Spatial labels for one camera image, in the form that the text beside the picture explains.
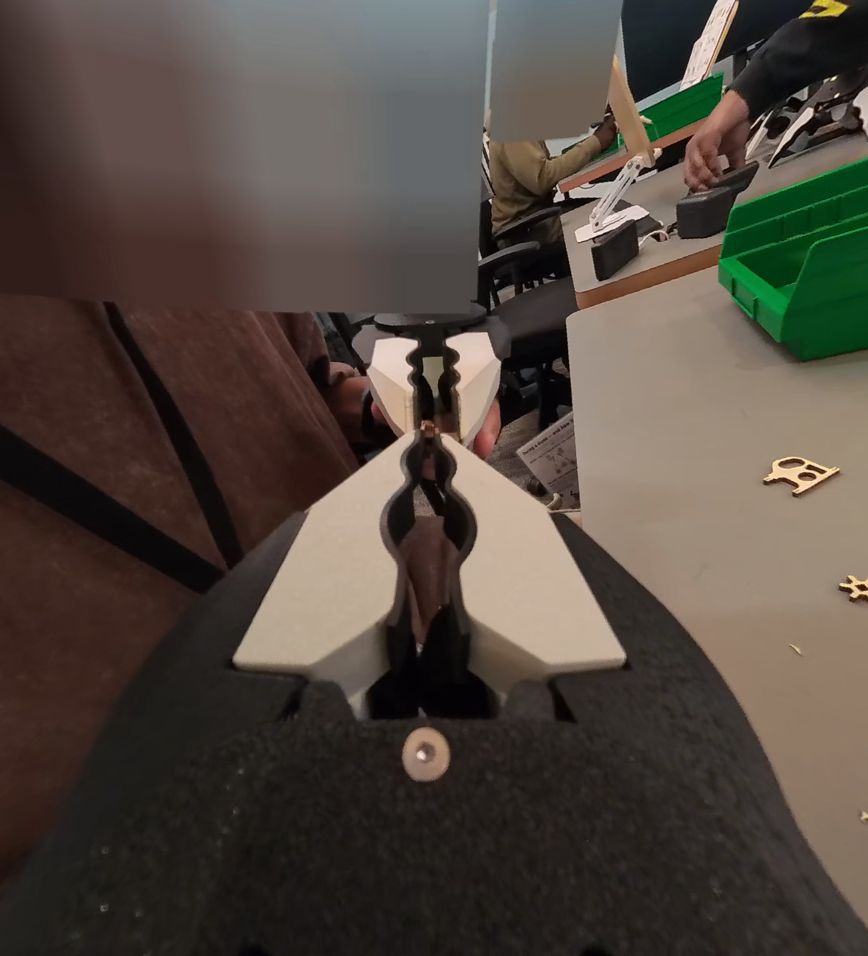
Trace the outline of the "black office chair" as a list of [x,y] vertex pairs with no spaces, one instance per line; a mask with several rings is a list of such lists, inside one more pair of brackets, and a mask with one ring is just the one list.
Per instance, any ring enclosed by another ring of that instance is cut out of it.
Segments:
[[576,305],[571,279],[555,279],[514,293],[507,301],[492,302],[495,277],[506,269],[517,271],[538,250],[538,243],[527,242],[481,258],[477,303],[507,333],[509,348],[500,361],[502,422],[512,421],[516,411],[536,407],[538,428],[544,430],[559,419],[561,407],[572,406],[569,373],[557,370],[558,364],[570,366],[567,319]]
[[498,238],[503,240],[523,238],[523,236],[530,233],[538,224],[552,219],[559,220],[564,211],[564,204],[557,203],[536,209],[529,214],[507,223],[499,229],[498,234],[493,233],[491,210],[492,201],[490,199],[482,200],[479,207],[479,260],[484,260],[499,250],[499,246],[497,245]]

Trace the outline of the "pale wooden board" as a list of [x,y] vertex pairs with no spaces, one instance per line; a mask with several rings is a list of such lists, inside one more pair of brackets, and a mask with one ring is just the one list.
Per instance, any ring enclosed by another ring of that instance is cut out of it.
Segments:
[[636,107],[617,54],[611,68],[608,104],[617,125],[620,152],[629,158],[640,158],[644,167],[653,168],[657,150],[646,129],[651,121],[644,119]]

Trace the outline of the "flat wooden cutout with holes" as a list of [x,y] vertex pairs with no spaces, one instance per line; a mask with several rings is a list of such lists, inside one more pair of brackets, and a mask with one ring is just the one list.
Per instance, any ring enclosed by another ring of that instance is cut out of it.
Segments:
[[771,463],[762,484],[786,484],[793,496],[799,497],[841,474],[838,467],[823,466],[799,456],[787,456]]

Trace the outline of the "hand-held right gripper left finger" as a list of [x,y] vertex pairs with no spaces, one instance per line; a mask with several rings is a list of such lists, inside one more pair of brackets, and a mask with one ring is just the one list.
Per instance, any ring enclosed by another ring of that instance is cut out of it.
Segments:
[[382,535],[416,436],[308,509],[234,653],[236,671],[333,683],[357,717],[368,716],[368,690],[391,668],[390,628],[397,647],[416,648],[411,586]]

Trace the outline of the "green plastic bin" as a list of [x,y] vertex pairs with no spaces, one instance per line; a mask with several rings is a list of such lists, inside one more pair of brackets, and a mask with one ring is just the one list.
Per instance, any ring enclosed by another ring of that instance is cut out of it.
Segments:
[[712,74],[661,101],[639,108],[643,118],[649,120],[644,124],[644,129],[650,141],[658,143],[661,139],[706,119],[721,100],[724,86],[724,75]]
[[718,276],[799,360],[868,350],[868,158],[734,207]]

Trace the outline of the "large black monitor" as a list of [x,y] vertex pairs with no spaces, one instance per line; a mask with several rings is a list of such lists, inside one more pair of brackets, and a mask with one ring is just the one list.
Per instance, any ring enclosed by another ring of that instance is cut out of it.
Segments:
[[[627,1],[622,10],[623,49],[631,93],[642,101],[679,88],[692,48],[714,1]],[[720,50],[728,58],[768,38],[795,15],[786,1],[741,1]]]

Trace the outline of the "black foam case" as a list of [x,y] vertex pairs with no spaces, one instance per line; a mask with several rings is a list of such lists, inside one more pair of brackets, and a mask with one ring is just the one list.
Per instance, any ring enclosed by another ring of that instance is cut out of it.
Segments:
[[637,221],[626,221],[615,230],[595,239],[592,260],[596,280],[606,282],[638,255]]
[[735,200],[736,194],[728,186],[684,196],[676,206],[679,237],[683,240],[694,240],[723,233]]
[[735,202],[736,198],[748,189],[759,167],[759,161],[750,161],[742,167],[728,170],[717,180],[714,187],[699,192],[690,190],[686,198],[699,201],[726,199],[729,203]]

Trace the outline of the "another person's forearm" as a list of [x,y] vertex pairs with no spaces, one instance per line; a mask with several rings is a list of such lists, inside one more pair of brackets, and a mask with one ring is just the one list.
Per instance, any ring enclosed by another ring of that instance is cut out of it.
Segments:
[[868,65],[868,1],[817,1],[762,44],[730,91],[756,119],[812,83]]

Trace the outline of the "grey desk with wooden edge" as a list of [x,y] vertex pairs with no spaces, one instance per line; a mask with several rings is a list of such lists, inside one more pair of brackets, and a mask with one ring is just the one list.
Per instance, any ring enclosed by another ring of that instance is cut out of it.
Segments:
[[[775,167],[767,168],[772,151],[772,146],[763,144],[755,154],[755,159],[760,161],[760,169],[749,188],[738,197],[737,205],[868,157],[868,139],[861,132],[838,137],[821,146],[788,156],[777,162]],[[627,192],[626,200],[647,209],[655,220],[670,225],[676,218],[676,204],[687,191],[682,169],[683,163],[679,163],[636,182]],[[675,234],[667,241],[645,241],[638,256],[623,269],[608,280],[598,280],[592,258],[593,244],[578,243],[575,239],[577,230],[588,223],[593,206],[594,202],[589,200],[577,209],[564,212],[561,217],[579,309],[713,267],[719,260],[724,233],[690,240]]]

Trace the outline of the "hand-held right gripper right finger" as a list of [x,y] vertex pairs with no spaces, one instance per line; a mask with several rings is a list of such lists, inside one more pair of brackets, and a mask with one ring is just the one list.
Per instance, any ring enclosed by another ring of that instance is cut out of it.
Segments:
[[616,670],[627,654],[571,555],[556,516],[448,436],[434,437],[450,542],[434,619],[434,700],[488,716],[523,682]]

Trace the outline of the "person's left hand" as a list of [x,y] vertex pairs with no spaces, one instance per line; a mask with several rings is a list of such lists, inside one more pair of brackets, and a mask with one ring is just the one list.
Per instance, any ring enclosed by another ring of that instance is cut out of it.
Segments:
[[[378,451],[390,447],[398,437],[383,407],[375,400],[367,376],[338,377],[322,391],[328,409],[344,438],[358,451]],[[493,452],[501,433],[499,400],[494,400],[484,423],[473,439],[471,449],[486,459]]]

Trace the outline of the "upright printed instruction sheet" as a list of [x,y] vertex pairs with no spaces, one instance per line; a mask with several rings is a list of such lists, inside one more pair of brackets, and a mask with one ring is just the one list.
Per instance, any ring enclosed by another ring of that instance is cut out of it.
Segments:
[[714,4],[702,33],[693,45],[679,83],[680,92],[696,86],[710,76],[739,6],[739,1],[717,1]]

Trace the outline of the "black and white device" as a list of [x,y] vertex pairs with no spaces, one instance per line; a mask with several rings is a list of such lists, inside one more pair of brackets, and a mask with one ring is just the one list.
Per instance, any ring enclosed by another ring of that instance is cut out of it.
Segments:
[[767,166],[835,138],[861,134],[868,140],[868,66],[829,78],[809,89],[806,98],[790,97],[755,120],[745,157],[774,143]]

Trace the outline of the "printed paper sheet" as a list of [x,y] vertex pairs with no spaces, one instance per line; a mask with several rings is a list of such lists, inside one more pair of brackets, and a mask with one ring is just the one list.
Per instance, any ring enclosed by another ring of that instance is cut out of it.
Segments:
[[529,472],[531,494],[550,498],[551,509],[580,510],[572,411],[523,444],[516,454]]

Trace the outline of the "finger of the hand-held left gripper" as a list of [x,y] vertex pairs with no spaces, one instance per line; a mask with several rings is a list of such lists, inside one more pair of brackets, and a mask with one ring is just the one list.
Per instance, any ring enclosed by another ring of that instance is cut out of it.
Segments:
[[417,339],[392,337],[374,343],[368,366],[372,397],[395,435],[411,434],[433,419],[435,399],[423,371]]
[[418,423],[432,423],[472,448],[499,392],[499,359],[486,332],[447,338],[439,356],[421,360]]

